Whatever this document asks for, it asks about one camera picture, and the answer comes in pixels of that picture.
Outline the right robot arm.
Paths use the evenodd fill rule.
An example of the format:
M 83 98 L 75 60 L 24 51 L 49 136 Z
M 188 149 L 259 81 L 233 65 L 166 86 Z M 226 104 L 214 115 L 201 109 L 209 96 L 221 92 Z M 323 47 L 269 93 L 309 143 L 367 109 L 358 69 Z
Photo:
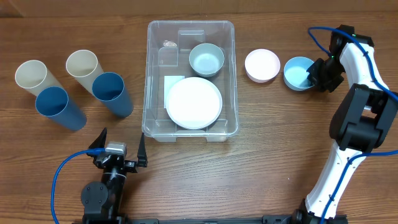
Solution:
M 327 162 L 291 223 L 347 223 L 346 216 L 336 213 L 338 202 L 360 163 L 376 156 L 373 150 L 384 142 L 397 114 L 397 93 L 382 81 L 372 38 L 347 25 L 329 31 L 328 59 L 318 58 L 307 78 L 320 91 L 333 92 L 345 74 L 349 91 L 331 119 Z

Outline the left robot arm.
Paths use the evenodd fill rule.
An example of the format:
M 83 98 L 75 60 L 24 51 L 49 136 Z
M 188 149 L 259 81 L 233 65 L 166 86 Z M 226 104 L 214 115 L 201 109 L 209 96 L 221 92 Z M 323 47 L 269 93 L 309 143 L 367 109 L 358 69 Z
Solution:
M 123 188 L 128 173 L 136 173 L 138 168 L 148 163 L 144 135 L 141 135 L 137 161 L 127 160 L 127 145 L 123 142 L 106 142 L 107 129 L 91 143 L 90 149 L 103 149 L 103 152 L 89 152 L 93 164 L 103 171 L 100 181 L 90 182 L 81 191 L 84 206 L 83 223 L 132 223 L 120 206 Z

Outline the light blue bowl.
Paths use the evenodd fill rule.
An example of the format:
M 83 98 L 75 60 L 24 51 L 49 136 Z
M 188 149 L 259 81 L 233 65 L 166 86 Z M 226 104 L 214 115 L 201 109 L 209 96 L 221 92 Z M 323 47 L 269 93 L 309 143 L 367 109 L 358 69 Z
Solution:
M 291 58 L 284 66 L 284 82 L 294 91 L 305 91 L 314 84 L 307 79 L 307 70 L 313 65 L 314 61 L 306 57 Z

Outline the pink bowl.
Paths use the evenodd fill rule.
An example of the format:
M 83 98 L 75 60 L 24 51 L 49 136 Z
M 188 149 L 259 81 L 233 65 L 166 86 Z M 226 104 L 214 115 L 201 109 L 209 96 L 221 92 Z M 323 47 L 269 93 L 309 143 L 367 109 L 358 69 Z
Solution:
M 244 61 L 247 76 L 256 83 L 265 83 L 280 72 L 278 56 L 267 49 L 256 49 L 250 52 Z

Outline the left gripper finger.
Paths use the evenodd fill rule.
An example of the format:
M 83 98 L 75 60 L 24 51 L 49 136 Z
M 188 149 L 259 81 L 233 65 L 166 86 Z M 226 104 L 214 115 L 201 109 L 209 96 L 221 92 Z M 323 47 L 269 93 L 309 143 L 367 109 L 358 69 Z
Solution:
M 90 144 L 89 149 L 104 148 L 106 143 L 107 128 L 104 128 L 101 134 Z
M 137 166 L 138 167 L 147 167 L 148 159 L 146 153 L 146 145 L 145 145 L 145 135 L 141 134 L 139 148 L 137 151 Z

